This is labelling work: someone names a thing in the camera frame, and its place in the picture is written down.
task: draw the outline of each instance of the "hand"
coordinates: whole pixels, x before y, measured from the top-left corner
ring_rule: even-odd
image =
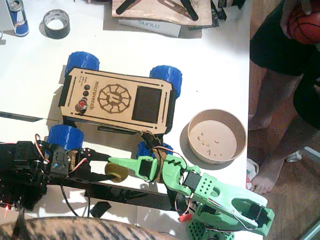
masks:
[[[288,21],[291,13],[295,9],[295,7],[301,3],[304,14],[310,15],[312,12],[310,0],[285,0],[283,8],[282,8],[282,17],[280,21],[280,26],[283,30],[283,33],[291,39],[288,33]]]

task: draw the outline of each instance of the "black tripod leg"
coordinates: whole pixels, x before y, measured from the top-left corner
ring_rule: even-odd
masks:
[[[131,4],[133,4],[136,0],[125,0],[124,3],[120,5],[120,7],[115,10],[116,14],[122,14]]]
[[[190,0],[181,0],[182,5],[188,11],[193,21],[197,21],[199,19],[198,14],[196,13],[194,7],[191,5]]]

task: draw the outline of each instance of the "red button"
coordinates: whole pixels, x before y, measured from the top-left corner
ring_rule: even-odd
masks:
[[[87,105],[87,102],[85,100],[80,100],[78,105],[79,105],[80,108],[83,108],[84,106]]]

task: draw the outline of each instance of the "red component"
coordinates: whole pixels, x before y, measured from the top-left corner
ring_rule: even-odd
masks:
[[[78,103],[79,107],[82,109],[87,105],[87,102],[85,100],[80,100]]]
[[[186,221],[190,221],[192,219],[192,213],[187,213],[184,215],[181,215],[178,220],[180,223],[184,223]]]

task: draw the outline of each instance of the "green base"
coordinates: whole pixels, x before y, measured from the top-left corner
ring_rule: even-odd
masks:
[[[219,232],[207,230],[205,225],[198,220],[193,219],[186,228],[190,240],[234,240],[233,232]]]

